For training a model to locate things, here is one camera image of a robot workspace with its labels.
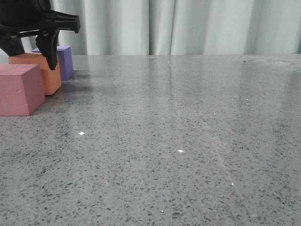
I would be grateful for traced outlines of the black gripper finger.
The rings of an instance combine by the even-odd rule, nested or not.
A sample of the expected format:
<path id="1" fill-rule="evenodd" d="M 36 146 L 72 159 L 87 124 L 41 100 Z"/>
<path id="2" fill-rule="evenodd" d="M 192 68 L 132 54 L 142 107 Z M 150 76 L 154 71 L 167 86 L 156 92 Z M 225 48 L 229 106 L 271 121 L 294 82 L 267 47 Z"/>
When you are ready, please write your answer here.
<path id="1" fill-rule="evenodd" d="M 22 40 L 20 38 L 12 39 L 7 32 L 0 32 L 0 48 L 9 56 L 17 56 L 25 53 Z"/>
<path id="2" fill-rule="evenodd" d="M 57 41 L 59 30 L 48 30 L 39 34 L 36 40 L 36 46 L 40 53 L 46 58 L 50 70 L 55 70 L 57 66 Z"/>

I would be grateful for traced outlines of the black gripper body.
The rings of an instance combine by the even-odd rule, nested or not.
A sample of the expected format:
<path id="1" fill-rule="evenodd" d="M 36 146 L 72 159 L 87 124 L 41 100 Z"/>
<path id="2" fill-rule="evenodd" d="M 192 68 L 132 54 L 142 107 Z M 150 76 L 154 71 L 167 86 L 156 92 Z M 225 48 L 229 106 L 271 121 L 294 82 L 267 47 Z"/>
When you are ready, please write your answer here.
<path id="1" fill-rule="evenodd" d="M 12 35 L 35 31 L 67 30 L 78 33 L 79 16 L 51 9 L 48 0 L 2 0 L 0 29 Z"/>

